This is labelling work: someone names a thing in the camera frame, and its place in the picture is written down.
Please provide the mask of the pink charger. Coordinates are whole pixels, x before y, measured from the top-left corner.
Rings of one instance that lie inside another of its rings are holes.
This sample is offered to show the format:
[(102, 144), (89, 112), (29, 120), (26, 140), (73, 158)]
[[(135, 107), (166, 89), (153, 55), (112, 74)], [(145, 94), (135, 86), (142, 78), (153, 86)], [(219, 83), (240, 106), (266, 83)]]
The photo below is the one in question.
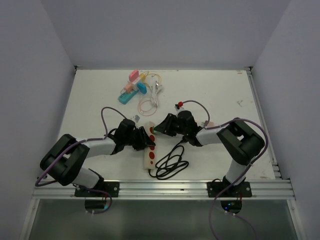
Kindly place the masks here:
[(138, 76), (139, 76), (139, 71), (137, 69), (133, 70), (128, 76), (129, 81), (133, 82)]

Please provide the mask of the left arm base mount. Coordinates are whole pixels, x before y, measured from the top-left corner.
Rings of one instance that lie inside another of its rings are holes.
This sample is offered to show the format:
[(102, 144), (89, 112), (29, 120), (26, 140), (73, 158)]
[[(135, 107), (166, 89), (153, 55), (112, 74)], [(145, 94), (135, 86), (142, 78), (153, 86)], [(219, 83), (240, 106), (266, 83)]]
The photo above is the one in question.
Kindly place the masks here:
[(93, 188), (79, 186), (75, 189), (74, 196), (82, 198), (104, 198), (111, 196), (117, 198), (119, 196), (120, 183), (117, 181), (101, 181)]

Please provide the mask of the green USB charger plug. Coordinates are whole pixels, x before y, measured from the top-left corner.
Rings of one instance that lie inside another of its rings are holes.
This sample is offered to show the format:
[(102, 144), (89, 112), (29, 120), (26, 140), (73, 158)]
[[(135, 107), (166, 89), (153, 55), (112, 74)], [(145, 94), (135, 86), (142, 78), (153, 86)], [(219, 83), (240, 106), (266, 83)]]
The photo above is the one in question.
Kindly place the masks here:
[(155, 127), (152, 128), (152, 133), (155, 134), (155, 135), (161, 134), (161, 132), (158, 131)]

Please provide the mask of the teal USB hub strip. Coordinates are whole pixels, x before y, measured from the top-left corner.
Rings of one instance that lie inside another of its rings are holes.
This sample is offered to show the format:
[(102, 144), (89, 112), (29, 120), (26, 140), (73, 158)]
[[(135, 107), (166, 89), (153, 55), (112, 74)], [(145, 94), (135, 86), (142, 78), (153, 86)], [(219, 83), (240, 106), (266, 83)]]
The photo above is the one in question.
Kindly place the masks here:
[(119, 95), (118, 101), (121, 104), (126, 105), (137, 93), (138, 93), (138, 91), (136, 91), (136, 90), (132, 90), (129, 93), (125, 91)]

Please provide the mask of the pink brown charger plug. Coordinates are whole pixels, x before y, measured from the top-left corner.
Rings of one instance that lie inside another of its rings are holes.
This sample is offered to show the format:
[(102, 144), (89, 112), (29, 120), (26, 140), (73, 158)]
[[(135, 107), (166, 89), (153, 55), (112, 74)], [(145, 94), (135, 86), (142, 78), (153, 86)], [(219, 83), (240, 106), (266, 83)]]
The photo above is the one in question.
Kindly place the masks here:
[(201, 126), (204, 127), (204, 128), (211, 128), (211, 127), (214, 127), (215, 124), (212, 122), (212, 121), (204, 121), (201, 123)]

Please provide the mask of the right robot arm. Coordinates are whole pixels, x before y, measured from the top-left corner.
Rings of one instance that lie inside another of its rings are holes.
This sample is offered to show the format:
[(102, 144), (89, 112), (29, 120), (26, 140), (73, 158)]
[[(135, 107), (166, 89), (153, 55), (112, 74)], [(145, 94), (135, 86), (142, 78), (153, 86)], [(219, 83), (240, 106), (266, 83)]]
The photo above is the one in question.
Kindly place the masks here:
[(234, 118), (218, 126), (205, 127), (196, 123), (192, 113), (182, 110), (176, 115), (169, 113), (158, 125), (155, 132), (182, 139), (195, 147), (222, 144), (232, 158), (230, 167), (223, 177), (223, 192), (235, 196), (240, 190), (252, 164), (268, 149), (266, 132), (255, 122)]

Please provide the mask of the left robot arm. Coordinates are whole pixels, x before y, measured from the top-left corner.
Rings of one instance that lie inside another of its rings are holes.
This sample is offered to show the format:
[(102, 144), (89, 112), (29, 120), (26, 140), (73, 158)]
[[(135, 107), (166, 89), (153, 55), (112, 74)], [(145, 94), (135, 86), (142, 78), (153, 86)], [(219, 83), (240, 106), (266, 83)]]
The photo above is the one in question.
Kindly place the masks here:
[(98, 173), (83, 168), (85, 160), (115, 155), (127, 146), (135, 151), (143, 151), (155, 147), (156, 143), (143, 126), (136, 127), (136, 123), (127, 118), (101, 138), (78, 139), (64, 134), (40, 161), (43, 173), (36, 180), (35, 186), (74, 184), (85, 187), (92, 196), (99, 196), (104, 190), (101, 182), (103, 178)]

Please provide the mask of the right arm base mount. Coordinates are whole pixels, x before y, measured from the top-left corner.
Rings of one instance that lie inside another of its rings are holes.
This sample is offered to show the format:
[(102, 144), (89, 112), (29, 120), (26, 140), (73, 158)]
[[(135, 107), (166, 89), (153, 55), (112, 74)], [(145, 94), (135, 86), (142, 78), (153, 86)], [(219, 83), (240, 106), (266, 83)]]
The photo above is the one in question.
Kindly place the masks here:
[[(229, 186), (229, 182), (223, 178), (214, 179), (206, 183), (206, 189), (209, 198), (215, 198), (221, 191)], [(251, 198), (253, 196), (251, 185), (248, 181), (243, 180), (238, 185), (232, 185), (222, 194), (220, 194), (219, 198)]]

